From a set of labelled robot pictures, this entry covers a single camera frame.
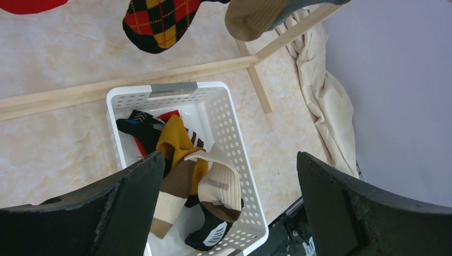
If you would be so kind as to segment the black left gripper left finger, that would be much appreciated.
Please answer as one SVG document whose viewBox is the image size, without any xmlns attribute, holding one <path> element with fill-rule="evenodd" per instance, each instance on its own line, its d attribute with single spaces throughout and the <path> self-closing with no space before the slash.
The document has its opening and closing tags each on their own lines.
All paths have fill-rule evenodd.
<svg viewBox="0 0 452 256">
<path fill-rule="evenodd" d="M 38 205 L 1 209 L 1 255 L 144 255 L 165 160 L 131 166 Z"/>
</svg>

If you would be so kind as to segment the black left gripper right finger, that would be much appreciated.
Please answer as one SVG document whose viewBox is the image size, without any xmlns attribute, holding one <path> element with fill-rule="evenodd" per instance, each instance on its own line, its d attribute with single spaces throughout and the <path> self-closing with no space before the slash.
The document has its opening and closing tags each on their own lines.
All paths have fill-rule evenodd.
<svg viewBox="0 0 452 256">
<path fill-rule="evenodd" d="M 306 152 L 297 172 L 317 255 L 451 255 L 451 208 L 403 197 Z"/>
</svg>

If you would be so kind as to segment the beige brown sock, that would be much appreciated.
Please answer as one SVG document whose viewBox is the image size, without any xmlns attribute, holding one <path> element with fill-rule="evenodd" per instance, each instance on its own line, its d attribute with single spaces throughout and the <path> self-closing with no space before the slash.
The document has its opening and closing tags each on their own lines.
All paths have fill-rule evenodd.
<svg viewBox="0 0 452 256">
<path fill-rule="evenodd" d="M 150 231 L 163 239 L 174 225 L 191 191 L 196 160 L 211 168 L 198 184 L 198 198 L 213 216 L 235 222 L 241 215 L 239 174 L 232 159 L 215 143 L 209 152 L 197 151 L 184 158 L 163 179 Z"/>
</svg>

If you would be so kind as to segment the red character sock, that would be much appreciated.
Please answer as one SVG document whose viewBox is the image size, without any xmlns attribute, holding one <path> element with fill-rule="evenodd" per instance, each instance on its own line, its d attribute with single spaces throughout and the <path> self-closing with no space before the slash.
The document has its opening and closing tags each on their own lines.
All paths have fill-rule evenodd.
<svg viewBox="0 0 452 256">
<path fill-rule="evenodd" d="M 143 157 L 156 150 L 156 144 L 164 125 L 172 116 L 180 116 L 178 110 L 163 113 L 155 117 L 149 113 L 134 110 L 130 119 L 139 123 L 139 130 L 133 134 L 134 141 Z"/>
</svg>

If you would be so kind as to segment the black blue sock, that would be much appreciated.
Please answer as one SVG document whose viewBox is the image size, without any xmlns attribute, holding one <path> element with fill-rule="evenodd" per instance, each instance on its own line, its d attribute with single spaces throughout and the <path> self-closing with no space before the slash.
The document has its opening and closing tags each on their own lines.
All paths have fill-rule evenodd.
<svg viewBox="0 0 452 256">
<path fill-rule="evenodd" d="M 232 159 L 217 144 L 204 149 L 198 135 L 184 126 L 178 111 L 155 117 L 134 110 L 116 120 L 120 132 L 131 135 L 140 153 L 155 151 L 165 160 L 164 177 L 150 231 L 164 238 L 184 207 L 201 207 L 202 227 L 185 244 L 209 251 L 226 237 L 243 208 L 239 174 Z"/>
</svg>

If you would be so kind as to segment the mustard striped sock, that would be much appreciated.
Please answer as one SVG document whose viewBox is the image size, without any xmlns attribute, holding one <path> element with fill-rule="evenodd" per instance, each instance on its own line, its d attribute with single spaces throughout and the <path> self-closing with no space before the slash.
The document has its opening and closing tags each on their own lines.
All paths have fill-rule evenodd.
<svg viewBox="0 0 452 256">
<path fill-rule="evenodd" d="M 197 151 L 205 151 L 203 146 L 193 145 L 183 120 L 176 115 L 171 116 L 163 127 L 156 150 L 172 161 L 170 169 L 175 168 L 186 156 Z M 207 173 L 208 162 L 202 159 L 196 160 L 190 195 L 198 193 L 198 184 Z"/>
</svg>

